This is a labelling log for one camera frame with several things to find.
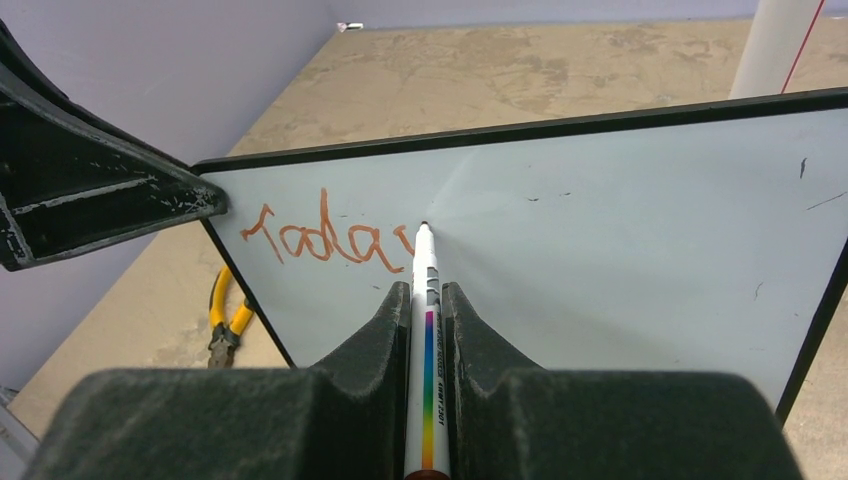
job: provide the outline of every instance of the word today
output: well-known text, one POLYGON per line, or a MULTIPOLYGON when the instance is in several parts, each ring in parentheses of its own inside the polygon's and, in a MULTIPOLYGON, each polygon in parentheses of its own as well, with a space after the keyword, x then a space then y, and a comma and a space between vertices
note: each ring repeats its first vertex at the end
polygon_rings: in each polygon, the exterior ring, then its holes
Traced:
MULTIPOLYGON (((259 220, 256 224, 250 228, 242 230, 241 237, 245 242, 249 241, 250 237, 262 231, 262 235, 268 241, 271 246, 271 249, 274 251, 274 255, 277 257, 277 260, 280 263, 283 262, 283 256, 280 254, 280 249, 277 247, 277 242, 274 237, 271 235, 271 232, 268 231, 268 227, 265 225, 265 221, 268 215, 274 217, 274 211, 271 210, 271 207, 268 204, 262 205, 262 210, 259 212, 259 220)), ((397 228, 392 230, 392 234, 397 237, 400 241, 403 248, 409 252, 410 255, 415 254, 415 250, 412 248, 412 245, 409 243, 409 239, 406 238, 406 225, 399 225, 397 228)), ((347 230, 347 239, 350 244, 350 253, 346 252, 345 249, 339 244, 338 236, 336 235, 336 229, 333 227, 333 223, 330 221, 330 208, 328 206, 327 200, 327 189, 321 189, 321 207, 320 207, 320 226, 319 228, 308 228, 301 227, 297 225, 286 225, 281 228, 277 232, 277 238, 279 242, 282 244, 283 248, 286 252, 289 253, 292 257, 300 257, 303 255, 304 250, 308 251, 310 255, 321 260, 322 262, 326 262, 332 258, 334 253, 338 253, 346 260, 353 263, 363 263, 371 260, 374 255, 377 255, 377 258, 383 263, 383 266, 386 267, 390 273, 400 273, 403 272, 403 267, 395 267, 386 257, 385 252, 383 252, 383 248, 380 246, 380 229, 369 227, 366 225, 353 225, 347 230), (370 243, 368 248, 365 249, 365 252, 360 248, 359 243, 356 240, 356 234, 359 232, 366 233, 370 236, 370 243)))

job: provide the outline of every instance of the black frame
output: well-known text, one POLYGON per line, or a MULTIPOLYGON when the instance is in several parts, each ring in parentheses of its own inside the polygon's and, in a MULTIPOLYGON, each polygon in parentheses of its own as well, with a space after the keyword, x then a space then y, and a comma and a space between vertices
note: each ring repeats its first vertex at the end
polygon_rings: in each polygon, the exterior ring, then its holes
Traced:
MULTIPOLYGON (((848 109, 848 87, 219 158, 198 163, 192 168, 192 171, 197 175, 203 175, 213 172, 343 160, 393 153, 691 125, 835 109, 848 109)), ((239 285, 242 286, 248 300, 255 307, 260 320, 277 348, 280 349, 289 365, 296 367, 283 342, 268 322, 262 311, 262 306, 221 243, 215 229, 212 228, 208 220, 203 220, 203 226, 224 261, 232 270, 239 285)), ((810 369, 846 285, 848 285, 848 238, 846 238, 846 243, 842 248, 842 253, 834 267, 830 282, 822 295, 816 313, 813 315, 810 328, 807 330, 804 343, 795 361, 795 366, 777 405, 775 413, 781 422, 785 422, 789 416, 789 411, 801 390, 804 377, 810 369)))

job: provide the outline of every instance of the purple wall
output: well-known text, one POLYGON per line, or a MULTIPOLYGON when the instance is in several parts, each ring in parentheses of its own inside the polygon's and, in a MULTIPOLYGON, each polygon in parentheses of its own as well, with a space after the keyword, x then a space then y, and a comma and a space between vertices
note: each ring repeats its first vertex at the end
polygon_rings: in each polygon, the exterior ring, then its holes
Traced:
MULTIPOLYGON (((334 17, 365 28, 641 22, 753 17, 757 0, 327 0, 334 17)), ((848 10, 827 0, 825 12, 848 10)))
MULTIPOLYGON (((323 0, 3 0, 71 100, 186 162, 225 155, 332 35, 323 0)), ((0 268, 0 384, 20 388, 150 241, 0 268)))

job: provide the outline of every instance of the red line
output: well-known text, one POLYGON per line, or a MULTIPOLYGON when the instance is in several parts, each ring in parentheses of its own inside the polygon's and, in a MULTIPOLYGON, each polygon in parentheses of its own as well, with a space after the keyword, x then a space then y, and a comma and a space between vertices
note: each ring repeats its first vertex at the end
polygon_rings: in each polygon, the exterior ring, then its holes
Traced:
POLYGON ((810 39, 810 33, 813 32, 813 25, 816 24, 816 19, 819 18, 819 14, 821 13, 821 9, 824 6, 824 0, 819 2, 819 8, 816 9, 816 14, 813 16, 813 21, 810 22, 810 28, 807 29, 807 34, 804 35, 804 41, 801 42, 801 48, 798 49, 798 54, 795 55, 795 61, 792 62, 792 68, 789 69, 789 75, 786 76, 786 81, 783 82, 783 88, 780 89, 780 93, 786 91, 786 87, 789 86, 789 79, 792 78, 792 73, 795 71, 795 67, 798 65, 798 60, 801 58, 801 52, 804 51, 804 46, 807 45, 807 40, 810 39))

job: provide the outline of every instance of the marker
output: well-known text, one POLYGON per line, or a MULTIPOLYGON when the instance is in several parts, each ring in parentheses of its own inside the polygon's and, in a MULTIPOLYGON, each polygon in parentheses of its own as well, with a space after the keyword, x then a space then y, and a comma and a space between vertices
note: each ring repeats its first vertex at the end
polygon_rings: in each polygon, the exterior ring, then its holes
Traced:
POLYGON ((424 222, 415 235, 412 257, 405 480, 450 479, 440 289, 433 232, 424 222))

